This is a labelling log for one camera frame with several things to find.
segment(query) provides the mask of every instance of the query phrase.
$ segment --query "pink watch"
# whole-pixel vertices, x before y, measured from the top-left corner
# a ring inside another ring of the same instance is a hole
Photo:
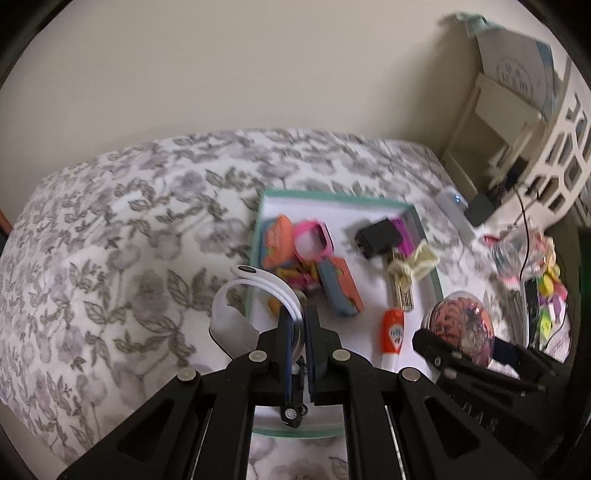
[[[294,250],[298,260],[319,262],[323,258],[331,256],[335,251],[332,238],[326,224],[319,220],[304,220],[296,223],[293,229]]]

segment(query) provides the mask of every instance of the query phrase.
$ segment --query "white wall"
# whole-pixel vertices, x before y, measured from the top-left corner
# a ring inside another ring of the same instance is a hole
[[[548,41],[517,0],[74,0],[0,90],[0,209],[47,174],[185,132],[313,127],[437,153],[479,68],[455,11]]]

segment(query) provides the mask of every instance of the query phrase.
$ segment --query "gray floral pattern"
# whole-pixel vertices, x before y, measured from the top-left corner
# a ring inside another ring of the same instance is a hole
[[[426,147],[294,129],[168,138],[53,173],[0,258],[0,400],[71,463],[179,368],[223,368],[211,303],[229,266],[248,260],[266,188],[415,204],[444,294],[485,298],[510,339],[486,252],[465,247],[433,201],[449,183]],[[268,477],[340,480],[343,458],[285,460]]]
[[[345,437],[285,439],[254,434],[247,480],[348,480]]]

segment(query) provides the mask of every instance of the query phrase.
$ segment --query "white tray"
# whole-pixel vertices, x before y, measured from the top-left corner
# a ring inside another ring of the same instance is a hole
[[[353,197],[324,192],[301,192],[291,190],[268,190],[259,204],[255,234],[252,244],[251,264],[258,265],[261,242],[261,228],[266,220],[284,214],[297,223],[306,219],[323,221],[335,245],[335,255],[347,261],[365,311],[356,317],[334,316],[323,293],[309,298],[309,303],[317,306],[320,324],[339,334],[344,348],[356,352],[381,366],[380,328],[384,312],[392,308],[392,297],[385,266],[381,258],[366,260],[353,243],[355,233],[364,226],[383,218],[402,216],[408,234],[414,245],[425,238],[423,227],[414,207],[406,203],[388,199]],[[248,318],[260,332],[277,327],[267,308],[269,296],[260,290],[252,290]],[[413,286],[414,310],[407,312],[404,319],[404,341],[398,360],[397,370],[403,367],[416,367],[429,378],[434,378],[434,370],[422,356],[413,350],[412,338],[420,328],[426,312],[441,300],[441,286],[437,271]],[[304,403],[309,412],[301,426],[292,429],[283,424],[279,409],[257,407],[253,431],[272,436],[327,437],[344,433],[343,410],[341,406],[316,407],[310,402],[306,392]]]

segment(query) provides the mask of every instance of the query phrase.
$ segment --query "round container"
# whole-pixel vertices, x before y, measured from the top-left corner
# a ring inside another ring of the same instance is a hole
[[[438,302],[423,326],[472,358],[481,367],[492,359],[495,332],[491,316],[474,295],[458,291]]]

